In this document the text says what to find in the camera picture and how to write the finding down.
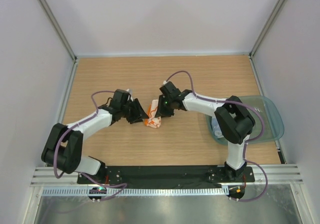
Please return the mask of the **orange white patterned towel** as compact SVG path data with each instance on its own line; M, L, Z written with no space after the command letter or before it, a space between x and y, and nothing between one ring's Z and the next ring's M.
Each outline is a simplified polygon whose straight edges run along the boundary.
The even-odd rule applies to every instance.
M156 117L158 108L158 100L153 100L148 108L148 119L144 120L144 125L150 128L157 129L161 126L161 117Z

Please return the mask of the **blue bear towel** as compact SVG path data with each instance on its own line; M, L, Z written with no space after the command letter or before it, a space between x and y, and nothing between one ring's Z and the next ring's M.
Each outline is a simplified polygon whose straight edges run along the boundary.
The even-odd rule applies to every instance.
M212 127L212 134L215 138L221 139L224 137L222 134L221 128L218 124L218 121L214 117L211 118L211 127Z

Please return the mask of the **clear teal plastic container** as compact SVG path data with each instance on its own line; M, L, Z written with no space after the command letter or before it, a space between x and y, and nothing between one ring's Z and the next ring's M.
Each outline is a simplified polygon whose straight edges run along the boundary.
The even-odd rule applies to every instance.
M279 140L284 134L284 125L282 118L274 105L274 103L264 97L264 96L241 96L240 100L242 103L251 106L258 112L263 121L264 121L264 133L261 137L256 140L250 141L249 144L257 144L257 143L265 143L265 142L274 142ZM213 136L212 133L212 125L211 120L212 117L205 115L206 124L208 127L208 131L211 134L212 138L220 145L226 146L228 144L227 139L225 137L221 139L217 139Z

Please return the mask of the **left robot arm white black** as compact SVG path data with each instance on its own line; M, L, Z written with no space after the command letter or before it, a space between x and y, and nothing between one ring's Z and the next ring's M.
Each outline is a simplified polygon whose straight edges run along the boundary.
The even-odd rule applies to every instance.
M130 124L149 118L139 100L132 98L129 91L121 89L110 91L113 97L98 106L94 96L100 93L103 92L98 91L91 95L96 108L92 114L67 125L56 123L52 127L41 160L53 166L56 178L61 178L63 174L78 172L87 174L93 183L101 184L106 178L105 164L82 154L84 141L122 118Z

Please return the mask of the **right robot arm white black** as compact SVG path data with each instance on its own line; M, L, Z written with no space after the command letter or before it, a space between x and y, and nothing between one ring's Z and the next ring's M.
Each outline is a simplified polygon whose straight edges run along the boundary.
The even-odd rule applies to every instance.
M225 176L231 182L237 182L244 175L247 162L244 151L246 141L256 122L237 96L228 99L216 99L197 95L192 90L180 91L172 82L160 88L156 117L171 117L175 110L194 111L214 116L223 137L227 140L228 156L224 163Z

